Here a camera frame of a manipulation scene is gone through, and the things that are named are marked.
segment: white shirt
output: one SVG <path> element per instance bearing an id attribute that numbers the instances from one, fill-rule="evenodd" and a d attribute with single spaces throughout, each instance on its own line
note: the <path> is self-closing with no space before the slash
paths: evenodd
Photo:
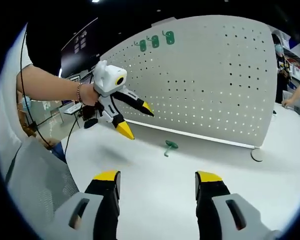
<path id="1" fill-rule="evenodd" d="M 17 75 L 20 72 L 20 56 L 26 27 L 21 31 L 6 54 L 0 74 L 0 170 L 5 178 L 22 141 L 27 139 L 17 110 Z M 24 41 L 22 68 L 32 64 Z"/>

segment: table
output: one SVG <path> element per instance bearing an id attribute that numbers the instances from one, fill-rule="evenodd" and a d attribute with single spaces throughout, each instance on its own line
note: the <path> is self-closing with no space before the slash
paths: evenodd
<path id="1" fill-rule="evenodd" d="M 254 161 L 251 149 L 129 124 L 135 140 L 111 124 L 71 134 L 67 163 L 78 189 L 108 170 L 121 171 L 117 238 L 197 240 L 195 172 L 223 178 L 261 213 L 271 230 L 283 230 L 300 207 L 300 116 L 275 104 L 263 146 L 271 160 Z M 164 156 L 165 140 L 179 145 Z M 67 138 L 62 140 L 65 146 Z"/>
<path id="2" fill-rule="evenodd" d="M 76 113 L 81 109 L 82 106 L 83 106 L 83 104 L 81 102 L 78 102 L 63 112 L 64 114 L 74 115 L 76 124 L 78 125 L 79 128 L 80 128 L 80 126 L 79 126 L 79 122 L 78 122 Z"/>

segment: green object on floor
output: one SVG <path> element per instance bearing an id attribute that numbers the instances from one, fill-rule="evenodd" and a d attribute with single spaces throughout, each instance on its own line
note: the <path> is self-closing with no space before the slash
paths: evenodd
<path id="1" fill-rule="evenodd" d="M 153 36 L 151 37 L 151 39 L 150 39 L 148 36 L 146 36 L 146 39 L 147 39 L 148 41 L 151 41 L 152 47 L 153 47 L 154 49 L 156 49 L 156 48 L 159 47 L 159 37 L 158 37 L 157 35 L 153 35 Z"/>
<path id="2" fill-rule="evenodd" d="M 170 149 L 178 149 L 178 148 L 179 148 L 179 146 L 178 146 L 175 142 L 173 142 L 173 141 L 165 140 L 165 144 L 167 144 L 167 145 L 169 146 L 169 147 L 167 148 L 167 150 L 164 152 L 164 155 L 165 155 L 166 157 L 169 157 L 168 151 L 169 151 Z"/>
<path id="3" fill-rule="evenodd" d="M 145 52 L 145 51 L 147 50 L 146 40 L 141 40 L 141 41 L 139 42 L 139 44 L 136 43 L 135 41 L 134 41 L 133 43 L 134 43 L 134 45 L 140 47 L 140 51 L 141 51 L 141 52 Z"/>
<path id="4" fill-rule="evenodd" d="M 166 44 L 172 45 L 175 43 L 175 34 L 173 31 L 167 31 L 166 33 L 162 30 L 162 35 L 165 36 Z"/>

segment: white pegboard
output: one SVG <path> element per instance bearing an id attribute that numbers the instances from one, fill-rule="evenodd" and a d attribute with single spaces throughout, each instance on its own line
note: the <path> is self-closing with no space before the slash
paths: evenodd
<path id="1" fill-rule="evenodd" d="M 173 31 L 174 44 L 163 35 Z M 146 40 L 157 35 L 159 47 Z M 146 51 L 134 44 L 146 40 Z M 242 17 L 196 16 L 163 23 L 103 56 L 127 70 L 126 85 L 155 117 L 117 101 L 128 120 L 261 146 L 274 108 L 277 64 L 271 32 Z"/>

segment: bracelet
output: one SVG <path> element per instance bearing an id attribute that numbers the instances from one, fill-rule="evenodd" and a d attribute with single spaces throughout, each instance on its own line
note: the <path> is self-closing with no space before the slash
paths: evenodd
<path id="1" fill-rule="evenodd" d="M 80 95 L 80 88 L 81 88 L 82 82 L 79 83 L 77 89 L 76 89 L 76 95 L 78 97 L 78 100 L 80 103 L 82 103 L 81 95 Z"/>

